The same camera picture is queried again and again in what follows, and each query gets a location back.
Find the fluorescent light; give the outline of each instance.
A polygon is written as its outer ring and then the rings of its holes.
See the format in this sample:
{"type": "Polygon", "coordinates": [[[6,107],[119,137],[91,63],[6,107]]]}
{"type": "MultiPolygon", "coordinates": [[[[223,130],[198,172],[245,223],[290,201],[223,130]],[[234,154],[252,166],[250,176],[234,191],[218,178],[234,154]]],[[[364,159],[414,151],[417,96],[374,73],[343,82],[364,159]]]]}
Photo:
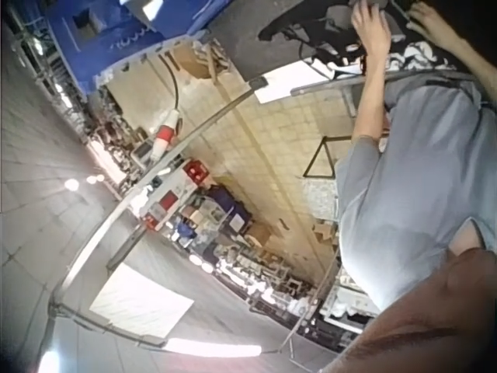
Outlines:
{"type": "Polygon", "coordinates": [[[212,267],[209,263],[202,263],[202,269],[208,274],[212,274],[214,272],[214,267],[212,267]]]}
{"type": "Polygon", "coordinates": [[[256,357],[262,352],[262,348],[256,345],[206,343],[181,338],[171,338],[162,349],[199,357],[256,357]]]}
{"type": "Polygon", "coordinates": [[[96,177],[95,177],[95,176],[88,176],[88,177],[86,178],[86,182],[87,182],[88,184],[95,184],[95,183],[96,183],[96,177]]]}
{"type": "Polygon", "coordinates": [[[199,258],[197,255],[192,254],[189,256],[189,261],[195,264],[196,266],[201,266],[202,265],[202,260],[199,258]]]}
{"type": "Polygon", "coordinates": [[[149,21],[155,19],[158,11],[161,10],[162,4],[164,4],[163,0],[151,0],[143,7],[143,13],[145,13],[149,21]]]}
{"type": "Polygon", "coordinates": [[[38,373],[59,373],[59,355],[55,351],[47,351],[41,358],[38,373]]]}
{"type": "MultiPolygon", "coordinates": [[[[98,141],[91,141],[89,143],[89,148],[93,151],[96,157],[96,161],[99,163],[102,169],[106,170],[112,181],[116,184],[121,183],[126,178],[126,173],[121,171],[120,167],[114,162],[112,156],[98,141]]],[[[97,181],[102,182],[105,177],[104,175],[97,175],[97,181]]]]}
{"type": "Polygon", "coordinates": [[[69,97],[67,97],[64,93],[62,93],[61,94],[61,99],[62,99],[62,102],[64,103],[64,105],[68,109],[72,109],[73,105],[72,105],[72,101],[69,99],[69,97]]]}
{"type": "Polygon", "coordinates": [[[34,37],[33,44],[34,44],[34,49],[36,49],[36,52],[38,52],[40,56],[43,56],[44,50],[41,41],[39,41],[36,37],[34,37]]]}
{"type": "Polygon", "coordinates": [[[64,186],[71,192],[75,192],[79,189],[79,182],[76,179],[69,179],[64,183],[64,186]]]}
{"type": "Polygon", "coordinates": [[[164,176],[171,172],[171,167],[166,167],[158,172],[157,176],[164,176]]]}

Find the metal rail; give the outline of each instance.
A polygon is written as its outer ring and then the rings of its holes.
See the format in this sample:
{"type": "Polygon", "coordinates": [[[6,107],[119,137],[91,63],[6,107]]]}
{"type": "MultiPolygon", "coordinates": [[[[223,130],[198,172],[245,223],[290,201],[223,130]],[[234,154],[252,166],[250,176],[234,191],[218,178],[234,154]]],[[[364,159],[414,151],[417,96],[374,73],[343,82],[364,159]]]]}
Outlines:
{"type": "Polygon", "coordinates": [[[304,321],[305,316],[307,316],[307,314],[308,314],[309,308],[312,306],[312,303],[314,303],[314,301],[316,300],[318,295],[321,293],[321,289],[323,288],[323,286],[325,286],[326,281],[328,280],[329,275],[332,272],[332,268],[333,268],[333,265],[335,264],[336,257],[338,256],[338,254],[339,254],[339,250],[336,250],[335,255],[333,256],[333,259],[330,261],[328,269],[326,270],[325,276],[323,276],[323,279],[321,280],[321,283],[319,284],[318,288],[316,289],[316,292],[314,293],[314,295],[312,295],[312,298],[309,301],[307,308],[305,309],[302,316],[298,319],[294,328],[288,333],[287,338],[285,338],[285,340],[281,343],[280,348],[278,349],[279,351],[283,350],[283,348],[287,345],[287,343],[290,342],[291,337],[298,331],[298,328],[301,326],[302,322],[304,321]]]}
{"type": "Polygon", "coordinates": [[[76,254],[75,260],[69,266],[68,272],[61,278],[50,294],[50,299],[48,302],[48,320],[45,327],[45,332],[43,339],[41,341],[40,347],[38,349],[38,354],[36,356],[35,371],[40,368],[40,363],[43,359],[44,354],[50,350],[52,341],[54,338],[55,331],[55,321],[60,310],[70,311],[64,306],[63,300],[68,289],[74,282],[76,276],[79,274],[83,266],[88,261],[89,257],[95,251],[97,245],[100,243],[104,235],[109,231],[112,224],[114,224],[117,219],[125,212],[125,210],[130,205],[130,202],[141,193],[143,188],[145,188],[154,179],[159,171],[168,166],[173,159],[179,155],[185,148],[191,144],[195,139],[197,139],[203,132],[208,130],[213,124],[217,123],[222,117],[233,110],[240,103],[243,103],[247,98],[252,96],[254,92],[267,85],[264,79],[259,80],[258,84],[252,87],[245,93],[242,93],[239,97],[231,101],[228,105],[217,111],[213,116],[205,120],[201,125],[199,125],[195,130],[190,132],[182,141],[180,141],[163,159],[153,165],[141,178],[141,180],[129,191],[129,193],[119,202],[119,204],[114,208],[114,210],[107,216],[107,218],[96,227],[95,231],[86,240],[85,244],[76,254]]]}

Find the electric cable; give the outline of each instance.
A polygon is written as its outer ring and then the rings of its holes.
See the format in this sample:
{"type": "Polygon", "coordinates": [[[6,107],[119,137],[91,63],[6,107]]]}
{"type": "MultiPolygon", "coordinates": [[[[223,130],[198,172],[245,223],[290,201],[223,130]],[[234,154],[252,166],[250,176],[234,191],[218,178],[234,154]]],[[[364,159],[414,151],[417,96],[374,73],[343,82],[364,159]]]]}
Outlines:
{"type": "Polygon", "coordinates": [[[159,59],[162,61],[162,63],[165,65],[165,68],[168,69],[169,74],[171,75],[172,79],[172,84],[174,85],[174,108],[177,110],[178,105],[179,105],[179,89],[178,89],[178,81],[176,80],[176,76],[174,75],[173,70],[171,69],[171,66],[169,66],[168,62],[165,60],[165,58],[160,54],[159,59]]]}

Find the ceiling light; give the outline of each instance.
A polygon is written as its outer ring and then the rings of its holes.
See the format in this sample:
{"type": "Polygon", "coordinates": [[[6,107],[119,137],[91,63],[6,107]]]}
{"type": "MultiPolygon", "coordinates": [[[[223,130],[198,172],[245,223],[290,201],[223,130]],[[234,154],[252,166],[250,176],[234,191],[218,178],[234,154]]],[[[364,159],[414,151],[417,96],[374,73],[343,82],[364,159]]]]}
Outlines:
{"type": "Polygon", "coordinates": [[[189,261],[195,264],[196,266],[201,266],[202,265],[202,260],[199,258],[197,255],[192,254],[189,256],[189,261]]]}
{"type": "Polygon", "coordinates": [[[262,352],[262,348],[256,345],[206,343],[181,338],[171,338],[162,349],[199,357],[256,357],[262,352]]]}
{"type": "Polygon", "coordinates": [[[163,0],[151,0],[146,6],[143,7],[143,13],[147,16],[149,21],[153,21],[161,10],[163,0]]]}
{"type": "Polygon", "coordinates": [[[62,85],[60,85],[59,83],[55,83],[55,89],[59,93],[62,93],[64,91],[64,89],[62,88],[62,85]]]}
{"type": "Polygon", "coordinates": [[[61,100],[68,109],[72,109],[72,101],[64,93],[61,94],[61,100]]]}
{"type": "Polygon", "coordinates": [[[34,49],[36,49],[36,52],[38,52],[40,56],[43,56],[44,50],[41,41],[39,41],[36,37],[34,37],[33,44],[34,44],[34,49]]]}
{"type": "Polygon", "coordinates": [[[47,351],[41,358],[38,373],[58,373],[60,369],[59,355],[55,351],[47,351]]]}
{"type": "Polygon", "coordinates": [[[95,184],[95,183],[96,183],[96,177],[95,177],[95,176],[88,176],[88,177],[86,178],[86,182],[87,182],[88,184],[95,184]]]}
{"type": "Polygon", "coordinates": [[[158,176],[164,176],[171,172],[171,167],[166,167],[158,172],[158,176]]]}
{"type": "Polygon", "coordinates": [[[212,267],[209,263],[202,263],[202,269],[208,274],[212,274],[214,272],[214,267],[212,267]]]}
{"type": "Polygon", "coordinates": [[[79,182],[76,179],[69,179],[64,183],[64,186],[71,192],[75,192],[79,189],[79,182]]]}

